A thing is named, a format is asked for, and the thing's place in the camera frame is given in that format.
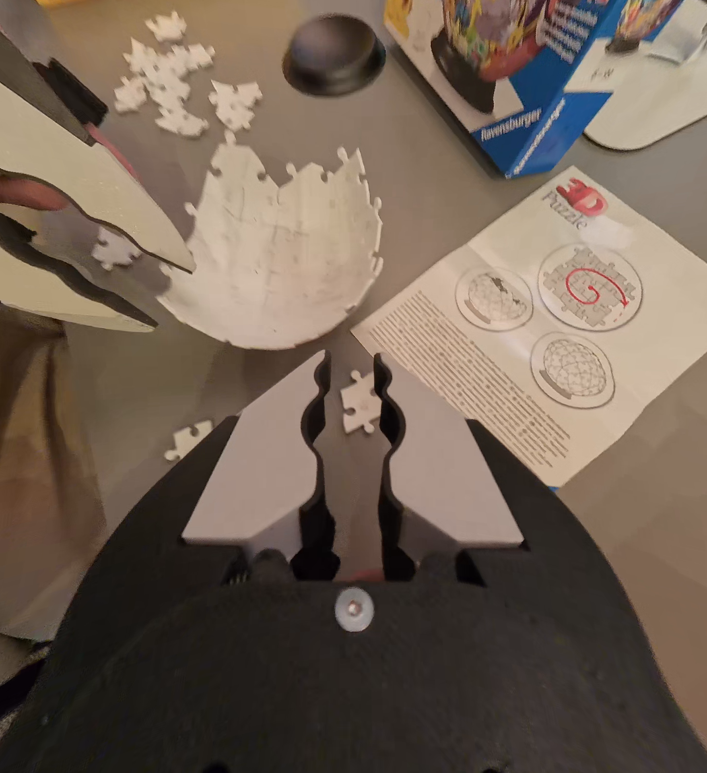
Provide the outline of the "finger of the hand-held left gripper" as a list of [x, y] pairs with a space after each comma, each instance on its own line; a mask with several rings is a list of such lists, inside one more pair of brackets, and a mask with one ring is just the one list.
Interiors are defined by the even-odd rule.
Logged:
[[134, 304], [91, 282], [76, 265], [42, 251], [37, 233], [0, 210], [0, 303], [55, 319], [128, 333], [157, 322]]
[[43, 183], [142, 252], [195, 270], [171, 219], [104, 145], [77, 138], [1, 82], [0, 174]]

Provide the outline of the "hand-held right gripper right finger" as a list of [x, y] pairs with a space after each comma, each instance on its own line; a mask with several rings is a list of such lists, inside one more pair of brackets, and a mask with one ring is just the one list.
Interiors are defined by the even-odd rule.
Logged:
[[408, 581], [434, 554], [518, 549], [524, 536], [465, 416], [390, 354], [373, 359], [383, 459], [383, 572]]

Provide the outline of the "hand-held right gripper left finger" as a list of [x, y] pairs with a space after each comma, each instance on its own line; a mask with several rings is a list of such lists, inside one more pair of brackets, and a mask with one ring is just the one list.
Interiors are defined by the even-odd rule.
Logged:
[[335, 519], [315, 440], [326, 426], [331, 354], [321, 350], [239, 414], [182, 539], [233, 546], [249, 560], [280, 553], [300, 580], [339, 570]]

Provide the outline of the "two joined white puzzle pieces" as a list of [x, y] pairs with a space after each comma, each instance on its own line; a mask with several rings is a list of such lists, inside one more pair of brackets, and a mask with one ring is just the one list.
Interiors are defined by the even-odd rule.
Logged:
[[210, 127], [209, 122], [188, 112], [181, 103], [171, 107], [158, 106], [155, 124], [167, 133], [187, 139], [200, 138]]

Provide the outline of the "half-built puzzle ball shell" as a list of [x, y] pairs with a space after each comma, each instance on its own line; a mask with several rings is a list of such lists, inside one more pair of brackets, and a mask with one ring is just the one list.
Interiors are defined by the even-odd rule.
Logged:
[[339, 166], [286, 166], [277, 184], [226, 130], [206, 171], [186, 245], [196, 267], [161, 266], [157, 301], [180, 323], [241, 349], [287, 350], [331, 332], [383, 270], [383, 222], [360, 150]]

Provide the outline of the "blue puzzle box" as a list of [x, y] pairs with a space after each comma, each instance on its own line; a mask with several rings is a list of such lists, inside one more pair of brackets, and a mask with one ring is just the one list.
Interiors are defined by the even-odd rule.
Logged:
[[679, 1], [386, 1], [396, 44], [506, 178], [551, 171]]

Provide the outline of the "white instruction leaflet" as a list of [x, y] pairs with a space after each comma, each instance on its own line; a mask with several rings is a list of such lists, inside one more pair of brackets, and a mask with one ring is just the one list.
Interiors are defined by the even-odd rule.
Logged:
[[707, 353], [707, 264], [571, 167], [352, 334], [560, 488]]

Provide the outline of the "person's beige trousers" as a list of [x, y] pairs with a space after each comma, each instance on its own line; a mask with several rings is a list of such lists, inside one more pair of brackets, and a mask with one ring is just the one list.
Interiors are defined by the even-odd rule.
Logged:
[[57, 633], [107, 539], [63, 325], [0, 304], [0, 686]]

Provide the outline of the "black round display stand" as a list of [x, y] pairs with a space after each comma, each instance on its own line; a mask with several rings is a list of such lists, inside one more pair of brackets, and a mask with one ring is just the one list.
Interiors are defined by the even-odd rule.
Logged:
[[313, 97], [343, 97], [383, 71], [387, 52], [372, 27], [350, 14], [323, 14], [300, 25], [282, 60], [284, 79]]

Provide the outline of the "white round coaster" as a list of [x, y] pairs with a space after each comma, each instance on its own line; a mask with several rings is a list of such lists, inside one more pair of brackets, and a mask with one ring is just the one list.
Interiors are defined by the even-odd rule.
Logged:
[[617, 78], [584, 130], [613, 151], [645, 149], [707, 117], [707, 2], [627, 2], [591, 72]]

